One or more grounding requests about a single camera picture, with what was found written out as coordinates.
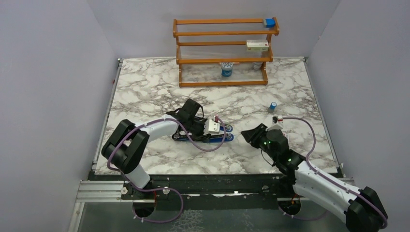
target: wooden shelf rack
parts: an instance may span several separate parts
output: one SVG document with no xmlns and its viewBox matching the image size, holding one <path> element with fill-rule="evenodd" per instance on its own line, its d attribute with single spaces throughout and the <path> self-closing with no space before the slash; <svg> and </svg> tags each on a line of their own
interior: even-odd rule
<svg viewBox="0 0 410 232">
<path fill-rule="evenodd" d="M 208 19 L 208 20 L 176 20 L 174 19 L 173 35 L 176 38 L 176 63 L 179 65 L 180 87 L 207 86 L 243 86 L 266 85 L 266 62 L 273 61 L 271 39 L 279 34 L 279 24 L 275 17 L 275 26 L 264 27 L 261 18 L 249 19 Z M 269 43 L 267 52 L 247 52 L 246 41 L 212 41 L 212 42 L 180 42 L 180 37 L 223 37 L 234 35 L 266 35 Z M 212 64 L 221 62 L 248 63 L 263 62 L 260 81 L 223 81 L 223 82 L 190 82 L 182 80 L 182 66 L 185 64 Z"/>
</svg>

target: blue canister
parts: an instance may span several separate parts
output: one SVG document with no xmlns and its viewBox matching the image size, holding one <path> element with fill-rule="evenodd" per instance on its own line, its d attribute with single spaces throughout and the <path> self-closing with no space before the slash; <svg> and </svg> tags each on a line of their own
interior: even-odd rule
<svg viewBox="0 0 410 232">
<path fill-rule="evenodd" d="M 270 106 L 268 107 L 268 113 L 273 113 L 275 111 L 276 108 L 276 102 L 272 102 L 270 103 Z"/>
<path fill-rule="evenodd" d="M 232 69 L 234 68 L 234 63 L 223 62 L 220 67 L 222 68 L 222 76 L 228 77 L 232 75 Z"/>
</svg>

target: small blue object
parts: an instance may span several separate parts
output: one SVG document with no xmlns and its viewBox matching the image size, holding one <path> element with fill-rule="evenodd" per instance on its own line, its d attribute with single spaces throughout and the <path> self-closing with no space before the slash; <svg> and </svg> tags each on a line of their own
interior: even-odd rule
<svg viewBox="0 0 410 232">
<path fill-rule="evenodd" d="M 232 75 L 232 69 L 234 68 L 234 63 L 223 62 L 220 67 L 222 68 L 222 76 L 228 77 Z"/>
<path fill-rule="evenodd" d="M 225 142 L 230 142 L 230 141 L 234 140 L 234 138 L 235 138 L 235 137 L 234 137 L 233 134 L 231 134 L 231 133 L 226 133 Z M 212 138 L 212 139 L 209 140 L 208 143 L 213 144 L 213 143 L 220 143 L 220 142 L 222 142 L 222 137 L 220 137 L 220 138 Z"/>
<path fill-rule="evenodd" d="M 276 102 L 270 103 L 269 109 L 274 110 L 276 108 Z"/>
<path fill-rule="evenodd" d="M 234 129 L 230 125 L 225 125 L 226 132 L 232 132 Z"/>
<path fill-rule="evenodd" d="M 264 19 L 264 24 L 266 28 L 272 28 L 275 26 L 275 21 L 271 18 Z"/>
</svg>

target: small box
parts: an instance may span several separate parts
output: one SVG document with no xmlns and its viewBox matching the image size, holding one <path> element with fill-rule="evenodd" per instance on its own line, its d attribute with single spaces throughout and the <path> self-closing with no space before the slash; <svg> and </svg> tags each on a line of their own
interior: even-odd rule
<svg viewBox="0 0 410 232">
<path fill-rule="evenodd" d="M 275 26 L 275 21 L 271 18 L 264 19 L 264 24 L 266 28 L 272 28 Z"/>
<path fill-rule="evenodd" d="M 267 52 L 269 51 L 268 40 L 246 40 L 246 51 Z"/>
</svg>

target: blue block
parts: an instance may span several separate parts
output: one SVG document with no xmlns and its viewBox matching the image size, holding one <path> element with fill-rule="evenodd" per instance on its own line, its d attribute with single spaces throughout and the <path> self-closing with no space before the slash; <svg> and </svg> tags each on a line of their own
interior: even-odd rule
<svg viewBox="0 0 410 232">
<path fill-rule="evenodd" d="M 272 28 L 275 26 L 275 21 L 271 18 L 264 19 L 264 24 L 266 28 Z"/>
</svg>

